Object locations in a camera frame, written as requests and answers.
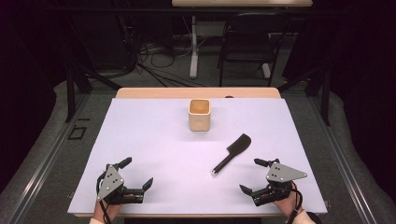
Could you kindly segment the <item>white-legged background table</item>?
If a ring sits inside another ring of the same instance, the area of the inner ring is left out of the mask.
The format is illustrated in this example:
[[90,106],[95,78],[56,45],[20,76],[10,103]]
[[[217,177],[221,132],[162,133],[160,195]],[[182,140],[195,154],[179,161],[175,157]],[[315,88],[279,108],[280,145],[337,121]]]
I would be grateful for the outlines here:
[[[183,9],[209,8],[247,8],[247,7],[269,7],[269,8],[300,8],[311,7],[312,0],[172,0],[173,7]],[[221,28],[224,21],[199,21],[196,16],[191,17],[191,68],[190,78],[198,76],[199,50],[197,38],[199,36],[221,36]]]

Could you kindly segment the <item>black folding chair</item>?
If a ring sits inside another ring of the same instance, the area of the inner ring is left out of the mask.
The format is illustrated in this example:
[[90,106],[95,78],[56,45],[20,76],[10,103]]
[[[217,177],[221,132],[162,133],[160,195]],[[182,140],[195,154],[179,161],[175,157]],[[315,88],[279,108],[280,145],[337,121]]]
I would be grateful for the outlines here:
[[267,86],[273,81],[281,41],[290,28],[283,14],[243,12],[231,16],[223,26],[218,60],[219,86],[223,84],[224,63],[256,63],[259,69],[271,65]]

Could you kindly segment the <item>black metal stand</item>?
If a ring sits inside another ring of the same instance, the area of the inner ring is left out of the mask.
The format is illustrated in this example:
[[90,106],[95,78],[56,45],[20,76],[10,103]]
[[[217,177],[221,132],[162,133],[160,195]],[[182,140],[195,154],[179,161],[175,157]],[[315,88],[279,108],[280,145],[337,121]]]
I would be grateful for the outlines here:
[[327,126],[330,126],[329,121],[329,102],[331,90],[331,76],[332,64],[323,63],[320,66],[308,70],[306,73],[289,80],[286,84],[277,87],[279,92],[286,91],[287,89],[295,86],[304,79],[309,78],[310,81],[306,86],[304,92],[306,96],[316,96],[318,91],[321,91],[320,100],[320,116]]
[[92,92],[93,87],[89,81],[89,78],[92,77],[101,83],[107,85],[113,90],[119,90],[121,85],[116,84],[115,82],[103,77],[93,69],[89,68],[82,63],[73,62],[68,68],[66,73],[66,95],[67,95],[67,117],[66,122],[69,122],[76,114],[77,105],[76,105],[76,96],[75,96],[75,87],[84,93],[89,94]]

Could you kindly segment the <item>black spatula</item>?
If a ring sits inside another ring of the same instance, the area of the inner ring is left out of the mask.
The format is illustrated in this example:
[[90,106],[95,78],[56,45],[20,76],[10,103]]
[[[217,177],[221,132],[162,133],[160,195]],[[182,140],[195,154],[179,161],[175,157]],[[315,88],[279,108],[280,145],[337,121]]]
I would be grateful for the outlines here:
[[227,147],[229,155],[226,156],[215,168],[212,169],[211,174],[217,175],[234,157],[245,151],[251,144],[251,138],[242,133],[233,143]]

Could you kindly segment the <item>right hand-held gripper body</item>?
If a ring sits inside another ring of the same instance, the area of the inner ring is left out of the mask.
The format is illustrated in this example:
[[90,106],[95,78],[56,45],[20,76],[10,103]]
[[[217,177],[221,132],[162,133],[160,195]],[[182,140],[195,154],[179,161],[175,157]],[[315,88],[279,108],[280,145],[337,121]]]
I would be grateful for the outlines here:
[[264,189],[253,191],[252,200],[256,206],[283,200],[290,195],[293,181],[306,177],[305,172],[274,163],[266,175],[268,185]]

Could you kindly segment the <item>metal floor rail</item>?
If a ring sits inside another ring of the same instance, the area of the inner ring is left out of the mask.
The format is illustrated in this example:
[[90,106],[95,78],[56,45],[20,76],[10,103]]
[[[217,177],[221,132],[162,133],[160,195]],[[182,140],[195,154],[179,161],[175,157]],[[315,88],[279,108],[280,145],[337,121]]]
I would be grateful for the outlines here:
[[349,193],[349,196],[354,203],[354,206],[361,218],[363,224],[377,224],[375,216],[364,197],[361,187],[359,186],[357,179],[352,174],[352,171],[347,163],[346,157],[336,140],[336,137],[333,134],[332,128],[328,126],[323,120],[320,112],[320,105],[318,100],[315,97],[308,97],[308,102],[313,108],[315,115],[317,117],[318,123],[321,126],[323,132],[327,139],[330,142],[331,149],[330,152],[332,154],[333,160],[336,163],[336,166],[340,172],[341,177],[343,178],[346,189]]
[[0,224],[85,224],[68,212],[92,148],[91,97],[78,97],[77,112],[64,121],[64,100],[32,150],[0,194]]

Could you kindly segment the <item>person's right hand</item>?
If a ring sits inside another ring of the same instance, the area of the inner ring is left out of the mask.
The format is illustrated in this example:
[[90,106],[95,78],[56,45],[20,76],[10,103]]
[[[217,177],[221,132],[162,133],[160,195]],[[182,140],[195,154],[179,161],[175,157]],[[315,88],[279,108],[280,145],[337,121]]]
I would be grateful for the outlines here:
[[303,197],[297,190],[297,185],[293,183],[290,195],[283,200],[275,201],[275,205],[287,218],[290,218],[293,214],[298,215],[302,212],[304,210]]

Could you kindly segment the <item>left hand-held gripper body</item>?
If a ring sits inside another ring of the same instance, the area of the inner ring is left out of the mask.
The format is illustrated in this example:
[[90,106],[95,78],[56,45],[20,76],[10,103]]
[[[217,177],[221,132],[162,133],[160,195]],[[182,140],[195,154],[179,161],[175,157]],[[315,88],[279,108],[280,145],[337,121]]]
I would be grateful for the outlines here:
[[106,201],[107,204],[142,203],[145,191],[126,188],[124,179],[115,165],[109,164],[99,176],[96,201]]

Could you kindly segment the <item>person's left hand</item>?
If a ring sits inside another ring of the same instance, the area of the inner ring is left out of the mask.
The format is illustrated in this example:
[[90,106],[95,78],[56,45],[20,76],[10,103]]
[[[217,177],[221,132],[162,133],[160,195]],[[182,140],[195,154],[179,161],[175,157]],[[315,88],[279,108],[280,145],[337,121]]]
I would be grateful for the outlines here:
[[96,201],[92,217],[107,224],[117,217],[122,207],[122,204],[107,204],[106,201]]

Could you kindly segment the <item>wooden table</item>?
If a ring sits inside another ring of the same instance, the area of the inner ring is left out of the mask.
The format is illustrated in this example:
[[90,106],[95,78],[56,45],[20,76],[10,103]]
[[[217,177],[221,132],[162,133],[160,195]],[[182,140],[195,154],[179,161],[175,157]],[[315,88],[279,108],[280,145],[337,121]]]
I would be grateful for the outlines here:
[[[280,93],[276,88],[121,88],[116,94],[116,99],[190,99],[190,98],[259,98],[259,99],[280,99]],[[251,217],[251,215],[238,215],[226,213],[137,213],[136,209],[131,210],[129,206],[121,209],[120,217],[127,218],[226,218],[226,217]]]

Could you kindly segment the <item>beige square cup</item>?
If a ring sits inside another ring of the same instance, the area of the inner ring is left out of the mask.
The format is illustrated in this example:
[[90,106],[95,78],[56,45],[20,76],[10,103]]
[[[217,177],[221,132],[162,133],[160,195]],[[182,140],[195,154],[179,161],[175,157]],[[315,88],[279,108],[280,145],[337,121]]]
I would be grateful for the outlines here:
[[191,99],[188,112],[191,131],[207,132],[210,129],[211,104],[208,99]]

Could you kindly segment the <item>white table mat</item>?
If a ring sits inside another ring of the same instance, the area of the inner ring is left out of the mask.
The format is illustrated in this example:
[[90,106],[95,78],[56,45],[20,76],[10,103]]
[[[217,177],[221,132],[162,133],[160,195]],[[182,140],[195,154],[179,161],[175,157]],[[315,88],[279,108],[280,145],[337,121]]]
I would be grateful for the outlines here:
[[[98,176],[108,164],[131,157],[120,170],[128,188],[153,178],[141,204],[127,204],[137,213],[226,213],[262,217],[277,214],[272,204],[256,206],[240,185],[266,186],[267,168],[254,159],[279,159],[307,173],[298,180],[306,210],[324,214],[327,208],[305,155],[290,110],[283,99],[214,99],[210,129],[189,128],[186,99],[115,99],[92,148],[74,198],[68,208],[76,216],[92,213]],[[227,147],[242,133],[250,146],[217,175],[211,171],[226,156]]]

